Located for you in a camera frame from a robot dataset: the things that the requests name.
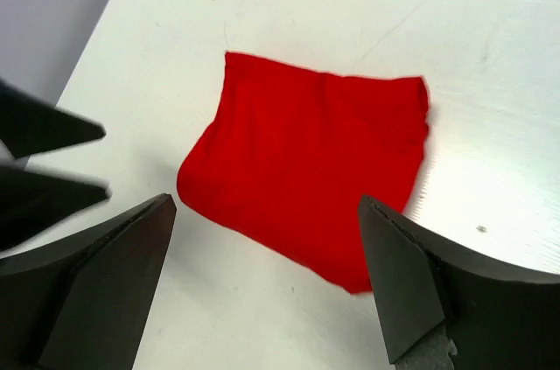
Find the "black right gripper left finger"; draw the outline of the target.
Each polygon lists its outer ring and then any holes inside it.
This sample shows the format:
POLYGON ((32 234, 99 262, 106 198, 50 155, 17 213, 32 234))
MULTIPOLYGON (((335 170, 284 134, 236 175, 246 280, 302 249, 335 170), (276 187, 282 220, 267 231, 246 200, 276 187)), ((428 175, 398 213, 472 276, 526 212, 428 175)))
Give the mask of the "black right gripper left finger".
POLYGON ((3 369, 131 369, 177 208, 160 194, 1 260, 3 369))

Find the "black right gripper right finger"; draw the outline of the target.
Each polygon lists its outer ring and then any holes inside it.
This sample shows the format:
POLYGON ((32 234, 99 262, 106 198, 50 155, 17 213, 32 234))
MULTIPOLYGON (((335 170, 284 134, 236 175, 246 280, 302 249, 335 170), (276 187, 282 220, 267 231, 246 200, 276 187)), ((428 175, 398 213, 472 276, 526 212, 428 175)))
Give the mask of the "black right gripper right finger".
POLYGON ((360 233, 397 369, 556 369, 559 278, 483 255, 365 196, 360 233))

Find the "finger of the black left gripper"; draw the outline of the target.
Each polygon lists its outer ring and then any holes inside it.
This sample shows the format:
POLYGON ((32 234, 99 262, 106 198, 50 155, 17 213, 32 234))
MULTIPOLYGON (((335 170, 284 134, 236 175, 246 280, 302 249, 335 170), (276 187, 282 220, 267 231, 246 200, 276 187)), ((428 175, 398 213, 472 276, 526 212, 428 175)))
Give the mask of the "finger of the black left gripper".
POLYGON ((93 142, 105 135, 100 123, 55 108, 1 82, 1 142, 14 158, 93 142))
POLYGON ((1 249, 14 248, 72 214, 108 198, 108 188, 104 185, 3 168, 1 249))

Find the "red t shirt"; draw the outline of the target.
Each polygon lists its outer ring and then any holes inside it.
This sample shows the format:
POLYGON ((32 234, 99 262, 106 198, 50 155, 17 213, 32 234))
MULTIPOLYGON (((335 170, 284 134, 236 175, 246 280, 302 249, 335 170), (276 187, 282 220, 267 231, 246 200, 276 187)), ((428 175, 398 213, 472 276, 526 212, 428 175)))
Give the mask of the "red t shirt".
POLYGON ((215 118, 178 170, 178 196, 329 283, 369 292, 358 205, 370 195, 405 209, 429 108, 420 76, 341 76, 227 52, 215 118))

